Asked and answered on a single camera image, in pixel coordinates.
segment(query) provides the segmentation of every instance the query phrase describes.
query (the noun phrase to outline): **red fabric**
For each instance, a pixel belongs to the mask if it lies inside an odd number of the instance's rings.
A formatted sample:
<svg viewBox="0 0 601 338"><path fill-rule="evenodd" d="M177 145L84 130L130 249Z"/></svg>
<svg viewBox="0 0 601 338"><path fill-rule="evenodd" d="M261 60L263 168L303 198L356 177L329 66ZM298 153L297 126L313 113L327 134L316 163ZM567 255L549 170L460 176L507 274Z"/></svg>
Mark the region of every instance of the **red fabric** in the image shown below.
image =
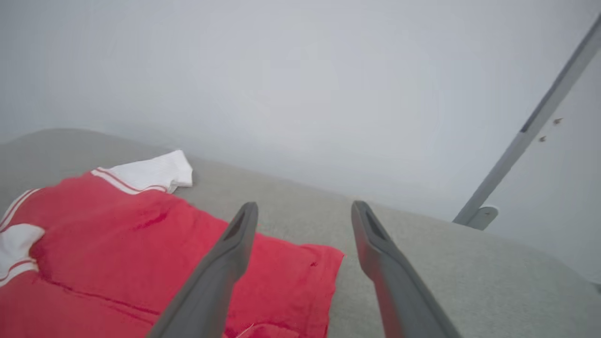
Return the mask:
<svg viewBox="0 0 601 338"><path fill-rule="evenodd" d="M48 325L0 325L2 337L143 336L227 227L176 196L128 195L90 173L30 195L10 225L20 223L46 231L30 251L40 271L29 277L35 282L24 277L30 272L0 287L0 317ZM225 335L325 337L342 258L331 247L257 233Z"/></svg>

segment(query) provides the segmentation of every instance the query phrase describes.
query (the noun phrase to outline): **red and white striped trim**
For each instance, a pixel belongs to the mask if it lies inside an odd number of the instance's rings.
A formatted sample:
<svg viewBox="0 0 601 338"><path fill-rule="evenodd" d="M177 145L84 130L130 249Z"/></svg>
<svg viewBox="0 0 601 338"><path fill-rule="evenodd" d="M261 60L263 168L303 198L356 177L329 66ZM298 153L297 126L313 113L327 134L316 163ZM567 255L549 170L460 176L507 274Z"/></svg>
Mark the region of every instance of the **red and white striped trim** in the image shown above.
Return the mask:
<svg viewBox="0 0 601 338"><path fill-rule="evenodd" d="M13 266L8 269L8 273L5 276L0 277L0 286L4 286L11 279L15 278L16 275L21 274L25 271L34 270L38 271L37 264L35 264L33 259L24 259L20 262L13 264Z"/></svg>
<svg viewBox="0 0 601 338"><path fill-rule="evenodd" d="M14 213L17 211L19 206L21 206L21 204L23 204L23 202L29 196L33 195L33 193L35 193L38 190L39 189L27 190L12 202L12 204L8 207L8 209L4 213L4 216L2 217L2 222L0 223L0 232L4 231L4 228L8 226L8 223L10 223L10 220L13 219Z"/></svg>
<svg viewBox="0 0 601 338"><path fill-rule="evenodd" d="M130 194L130 195L137 195L140 192L144 192L144 191L148 191L148 190L158 190L158 191L162 191L162 192L168 192L168 189L162 185L150 185L144 189L136 189L136 188L132 187L131 185L125 183L122 179L117 177L117 175L115 175L114 173L111 173L108 169L104 169L104 168L100 168L100 167L92 170L91 173L92 173L92 175L100 177L101 179L104 179L105 181L109 182L115 188L125 192L126 194Z"/></svg>

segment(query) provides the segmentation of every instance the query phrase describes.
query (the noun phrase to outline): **gray table surface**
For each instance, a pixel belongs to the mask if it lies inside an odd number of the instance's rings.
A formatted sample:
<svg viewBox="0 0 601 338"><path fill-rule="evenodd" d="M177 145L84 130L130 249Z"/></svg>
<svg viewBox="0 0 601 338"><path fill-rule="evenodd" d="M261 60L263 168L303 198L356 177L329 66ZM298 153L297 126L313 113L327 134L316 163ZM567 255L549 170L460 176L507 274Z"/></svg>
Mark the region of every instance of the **gray table surface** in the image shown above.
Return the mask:
<svg viewBox="0 0 601 338"><path fill-rule="evenodd" d="M75 129L26 135L0 146L0 210L26 189L166 151ZM194 187L176 194L196 207L229 220L256 201L259 232L342 250L328 336L383 337L373 285L357 260L350 198L189 153L188 160ZM601 297L556 259L475 229L371 206L463 337L601 337Z"/></svg>

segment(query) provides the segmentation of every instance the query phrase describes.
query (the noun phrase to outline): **gray wall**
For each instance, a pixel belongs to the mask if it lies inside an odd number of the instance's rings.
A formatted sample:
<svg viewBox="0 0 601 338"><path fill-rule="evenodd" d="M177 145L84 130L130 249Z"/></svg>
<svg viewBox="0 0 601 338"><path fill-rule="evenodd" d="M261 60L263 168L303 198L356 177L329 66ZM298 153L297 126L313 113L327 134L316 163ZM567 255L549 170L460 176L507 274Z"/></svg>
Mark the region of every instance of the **gray wall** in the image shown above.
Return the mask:
<svg viewBox="0 0 601 338"><path fill-rule="evenodd" d="M599 5L3 1L0 142L89 128L451 220Z"/></svg>
<svg viewBox="0 0 601 338"><path fill-rule="evenodd" d="M560 124L553 120L563 118ZM487 204L487 232L541 249L601 284L601 54Z"/></svg>

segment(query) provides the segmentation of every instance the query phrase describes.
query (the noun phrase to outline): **white panel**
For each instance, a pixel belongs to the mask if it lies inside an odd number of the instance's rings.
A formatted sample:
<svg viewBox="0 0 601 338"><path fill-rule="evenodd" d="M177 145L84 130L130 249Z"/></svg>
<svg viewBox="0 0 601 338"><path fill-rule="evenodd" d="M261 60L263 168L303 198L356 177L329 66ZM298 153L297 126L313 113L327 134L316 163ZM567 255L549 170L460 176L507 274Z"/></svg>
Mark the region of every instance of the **white panel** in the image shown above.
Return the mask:
<svg viewBox="0 0 601 338"><path fill-rule="evenodd" d="M553 120L563 118L560 124ZM601 55L489 197L487 232L559 258L601 283ZM545 142L538 139L545 137Z"/></svg>
<svg viewBox="0 0 601 338"><path fill-rule="evenodd" d="M89 128L451 220L600 5L4 1L0 141Z"/></svg>

